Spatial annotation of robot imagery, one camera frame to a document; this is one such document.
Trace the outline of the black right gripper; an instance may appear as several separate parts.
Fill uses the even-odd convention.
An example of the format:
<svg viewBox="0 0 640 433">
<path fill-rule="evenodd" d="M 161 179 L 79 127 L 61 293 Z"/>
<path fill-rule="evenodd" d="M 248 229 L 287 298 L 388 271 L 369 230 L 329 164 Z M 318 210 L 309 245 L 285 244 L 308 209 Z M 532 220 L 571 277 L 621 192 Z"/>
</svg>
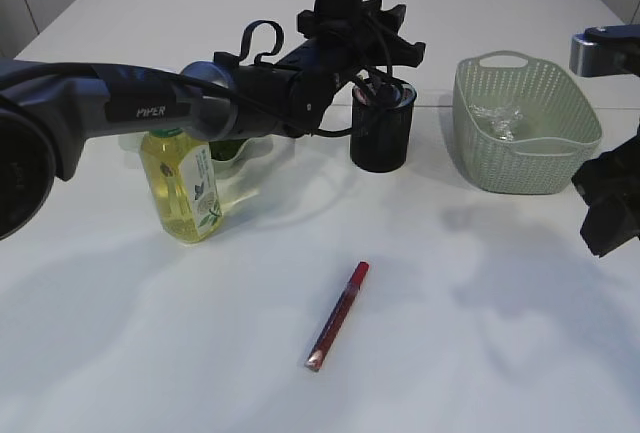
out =
<svg viewBox="0 0 640 433">
<path fill-rule="evenodd" d="M 639 237 L 639 136 L 586 161 L 571 182 L 588 211 L 580 235 L 603 257 Z"/>
</svg>

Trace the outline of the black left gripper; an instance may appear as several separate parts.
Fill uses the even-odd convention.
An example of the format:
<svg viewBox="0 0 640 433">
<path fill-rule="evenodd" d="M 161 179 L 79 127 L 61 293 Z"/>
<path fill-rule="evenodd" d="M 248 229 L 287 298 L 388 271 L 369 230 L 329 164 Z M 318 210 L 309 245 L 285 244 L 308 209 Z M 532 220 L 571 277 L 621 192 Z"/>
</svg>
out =
<svg viewBox="0 0 640 433">
<path fill-rule="evenodd" d="M 350 5 L 318 2 L 298 14 L 298 32 L 305 41 L 274 64 L 276 70 L 291 75 L 287 103 L 278 107 L 285 117 L 286 136 L 350 134 L 350 130 L 323 130 L 320 124 L 346 84 L 364 84 L 359 78 L 363 71 L 369 74 L 378 104 L 400 102 L 400 80 L 393 69 L 416 68 L 426 53 L 425 43 L 400 36 L 406 10 L 404 4 L 385 10 L 382 0 L 360 0 Z"/>
</svg>

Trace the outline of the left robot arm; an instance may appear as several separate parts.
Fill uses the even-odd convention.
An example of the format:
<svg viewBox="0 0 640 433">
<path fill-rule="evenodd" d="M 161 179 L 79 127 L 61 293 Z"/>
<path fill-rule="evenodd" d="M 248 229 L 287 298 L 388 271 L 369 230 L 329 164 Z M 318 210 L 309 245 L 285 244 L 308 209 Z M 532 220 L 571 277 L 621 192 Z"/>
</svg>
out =
<svg viewBox="0 0 640 433">
<path fill-rule="evenodd" d="M 56 180 L 76 172 L 91 138 L 179 128 L 207 140 L 321 135 L 323 116 L 347 84 L 368 72 L 380 84 L 367 95 L 376 116 L 400 95 L 396 66 L 417 67 L 422 42 L 400 36 L 406 8 L 358 1 L 345 12 L 303 11 L 304 42 L 238 54 L 218 52 L 179 73 L 108 63 L 1 63 L 1 234 L 40 210 Z"/>
</svg>

